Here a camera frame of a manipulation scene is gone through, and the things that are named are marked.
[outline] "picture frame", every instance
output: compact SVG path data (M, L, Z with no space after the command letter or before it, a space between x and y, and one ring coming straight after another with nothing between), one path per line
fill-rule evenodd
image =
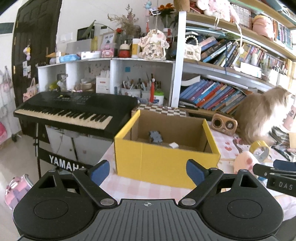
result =
M104 33L99 37L100 42L98 42L98 46L100 46L100 49L102 49L103 45L115 43L116 37L117 37L116 31Z
M84 38L82 37L87 29L88 29L88 27L81 28L81 29L77 30L77 41L94 38L94 26L92 27L91 32L86 37L84 37Z

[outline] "yellow tape roll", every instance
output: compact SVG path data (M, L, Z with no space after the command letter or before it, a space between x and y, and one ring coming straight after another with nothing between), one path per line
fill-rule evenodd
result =
M264 162L269 155L269 147L264 141L255 141L251 144L250 153L252 153L259 162Z

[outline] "wooden speaker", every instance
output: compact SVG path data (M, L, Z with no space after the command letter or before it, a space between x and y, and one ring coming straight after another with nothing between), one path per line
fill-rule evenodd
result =
M237 129L237 121L234 118L214 114L211 121L211 128L228 136L233 136Z

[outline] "sticker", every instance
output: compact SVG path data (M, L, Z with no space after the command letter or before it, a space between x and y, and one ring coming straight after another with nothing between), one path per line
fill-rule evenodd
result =
M22 68L25 69L25 68L27 68L27 67L28 67L28 61L24 61L24 62L22 63Z
M25 68L25 69L23 69L23 76L25 77L25 76L28 76L28 72L27 72L27 68Z

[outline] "cardboard box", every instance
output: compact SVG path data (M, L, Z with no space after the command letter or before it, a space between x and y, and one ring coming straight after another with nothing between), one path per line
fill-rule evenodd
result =
M163 145L149 144L149 131L159 131ZM172 142L179 148L166 147ZM221 156L205 119L147 110L138 110L114 143L119 176L178 188L195 188L186 173L188 159L210 168L217 167Z

